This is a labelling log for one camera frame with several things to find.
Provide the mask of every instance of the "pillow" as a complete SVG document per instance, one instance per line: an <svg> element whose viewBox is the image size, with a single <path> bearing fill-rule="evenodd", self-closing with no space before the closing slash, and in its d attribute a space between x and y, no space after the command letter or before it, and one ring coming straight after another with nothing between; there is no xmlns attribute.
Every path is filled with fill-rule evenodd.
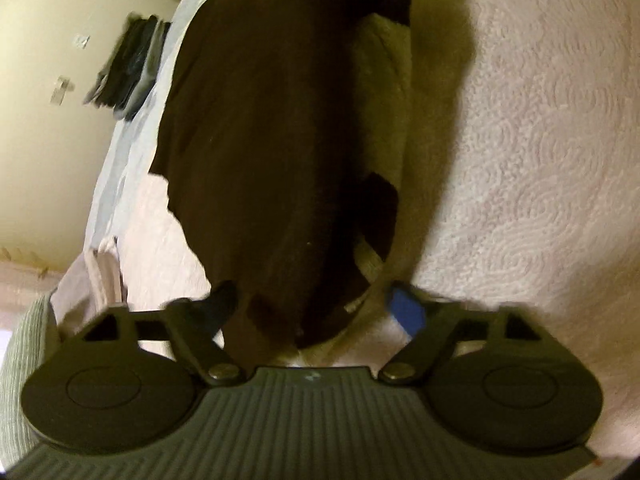
<svg viewBox="0 0 640 480"><path fill-rule="evenodd" d="M27 378L59 348L50 293L38 298L23 315L7 345L0 368L0 461L9 469L38 440L22 415L20 393Z"/></svg>

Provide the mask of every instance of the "textured bedspread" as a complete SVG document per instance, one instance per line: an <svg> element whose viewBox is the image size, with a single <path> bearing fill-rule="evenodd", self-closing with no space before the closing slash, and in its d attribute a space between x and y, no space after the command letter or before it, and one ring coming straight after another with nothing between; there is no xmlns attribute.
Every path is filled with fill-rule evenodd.
<svg viewBox="0 0 640 480"><path fill-rule="evenodd" d="M414 0L412 41L413 125L377 293L335 340L283 360L377 369L404 344L383 310L391 279L522 303L602 383L593 449L640 454L640 0ZM166 182L146 175L137 191L119 243L129 301L205 294Z"/></svg>

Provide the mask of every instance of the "bed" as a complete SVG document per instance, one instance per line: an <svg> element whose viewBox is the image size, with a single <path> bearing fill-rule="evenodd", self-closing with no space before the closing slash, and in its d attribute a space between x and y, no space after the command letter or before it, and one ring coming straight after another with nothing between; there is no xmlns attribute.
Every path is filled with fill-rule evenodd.
<svg viewBox="0 0 640 480"><path fill-rule="evenodd" d="M117 238L136 310L210 284L148 172L185 30L182 0L158 82L116 126L85 248ZM412 122L396 236L339 336L278 362L369 365L406 343L383 307L391 280L478 308L531 311L599 378L590 441L640 454L640 0L413 0Z"/></svg>

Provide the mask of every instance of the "cream wall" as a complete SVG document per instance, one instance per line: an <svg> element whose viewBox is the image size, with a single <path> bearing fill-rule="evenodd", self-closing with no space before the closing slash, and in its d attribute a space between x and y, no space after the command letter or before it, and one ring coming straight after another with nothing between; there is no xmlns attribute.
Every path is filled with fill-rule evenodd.
<svg viewBox="0 0 640 480"><path fill-rule="evenodd" d="M82 98L131 11L170 20L176 6L174 0L0 0L0 260L65 269L81 251L114 127L110 111L82 106ZM76 34L90 36L84 50L73 46ZM68 76L75 90L53 106L59 76Z"/></svg>
<svg viewBox="0 0 640 480"><path fill-rule="evenodd" d="M13 330L22 313L42 294L53 290L62 275L0 262L0 332ZM0 338L0 363L2 339Z"/></svg>

